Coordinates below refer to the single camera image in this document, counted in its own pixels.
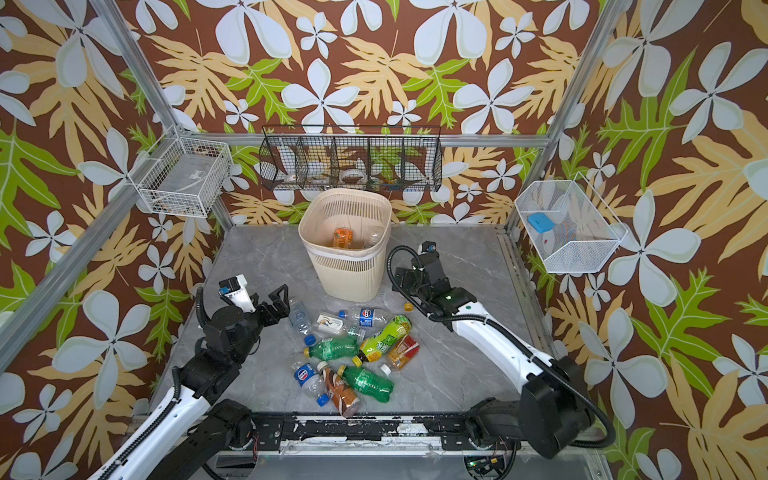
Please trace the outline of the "clear bottle blue cap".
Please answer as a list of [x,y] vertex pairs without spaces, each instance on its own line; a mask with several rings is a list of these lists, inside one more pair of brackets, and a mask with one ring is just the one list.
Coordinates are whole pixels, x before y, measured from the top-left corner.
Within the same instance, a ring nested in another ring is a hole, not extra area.
[[300,335],[305,346],[314,346],[317,343],[317,337],[312,330],[308,309],[296,298],[290,299],[289,306],[289,321],[292,328]]

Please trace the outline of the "dark green label water bottle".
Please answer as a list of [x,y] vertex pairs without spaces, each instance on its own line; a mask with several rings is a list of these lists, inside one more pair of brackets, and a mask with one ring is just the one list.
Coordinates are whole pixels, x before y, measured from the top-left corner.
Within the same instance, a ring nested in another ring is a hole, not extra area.
[[371,226],[363,235],[363,245],[365,248],[376,246],[383,238],[386,228],[380,226]]

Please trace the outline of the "orange red label bottle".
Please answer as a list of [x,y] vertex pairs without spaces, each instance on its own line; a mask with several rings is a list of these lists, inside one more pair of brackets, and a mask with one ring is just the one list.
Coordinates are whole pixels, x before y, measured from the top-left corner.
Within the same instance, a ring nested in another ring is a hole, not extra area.
[[411,335],[406,335],[387,353],[387,365],[395,370],[402,370],[419,350],[419,342]]

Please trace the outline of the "yellow label juice bottle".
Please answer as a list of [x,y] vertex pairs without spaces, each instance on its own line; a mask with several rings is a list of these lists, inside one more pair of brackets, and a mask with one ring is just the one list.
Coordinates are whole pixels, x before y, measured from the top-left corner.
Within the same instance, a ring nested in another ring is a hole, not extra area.
[[351,249],[354,243],[354,232],[351,229],[339,227],[334,230],[332,247],[336,249]]

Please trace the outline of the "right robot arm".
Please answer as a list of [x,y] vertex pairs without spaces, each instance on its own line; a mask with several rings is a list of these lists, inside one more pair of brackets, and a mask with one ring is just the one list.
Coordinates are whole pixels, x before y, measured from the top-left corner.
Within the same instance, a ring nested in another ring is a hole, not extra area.
[[452,286],[435,243],[395,246],[386,257],[386,273],[393,291],[479,349],[518,392],[516,400],[487,398],[465,412],[467,436],[477,448],[509,440],[552,459],[567,447],[602,450],[615,443],[616,429],[587,394],[580,367],[533,347],[475,295]]

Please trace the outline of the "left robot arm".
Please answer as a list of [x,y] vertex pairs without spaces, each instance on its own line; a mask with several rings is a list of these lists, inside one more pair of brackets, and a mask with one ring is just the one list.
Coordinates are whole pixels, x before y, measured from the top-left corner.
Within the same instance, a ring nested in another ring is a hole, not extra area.
[[188,479],[216,453],[249,444],[252,411],[223,394],[256,352],[263,329],[289,316],[289,288],[281,285],[260,301],[230,278],[218,293],[225,305],[213,315],[197,297],[203,336],[193,357],[173,368],[158,407],[93,478]]

